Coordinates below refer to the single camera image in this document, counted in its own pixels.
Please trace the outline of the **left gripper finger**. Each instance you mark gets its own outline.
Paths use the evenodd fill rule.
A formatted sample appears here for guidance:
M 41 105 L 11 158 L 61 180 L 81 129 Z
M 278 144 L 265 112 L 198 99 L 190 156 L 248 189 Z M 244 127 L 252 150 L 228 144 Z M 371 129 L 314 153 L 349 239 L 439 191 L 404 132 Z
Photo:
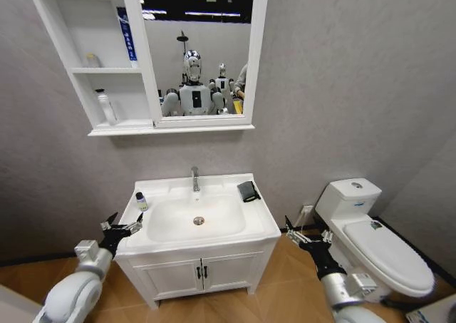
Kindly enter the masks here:
M 143 213 L 140 213 L 137 220 L 123 227 L 126 235 L 133 235 L 138 232 L 143 226 Z
M 102 230 L 109 230 L 111 228 L 111 224 L 114 223 L 114 220 L 116 219 L 118 215 L 118 212 L 114 212 L 112 215 L 110 215 L 106 220 L 104 220 L 100 226 Z

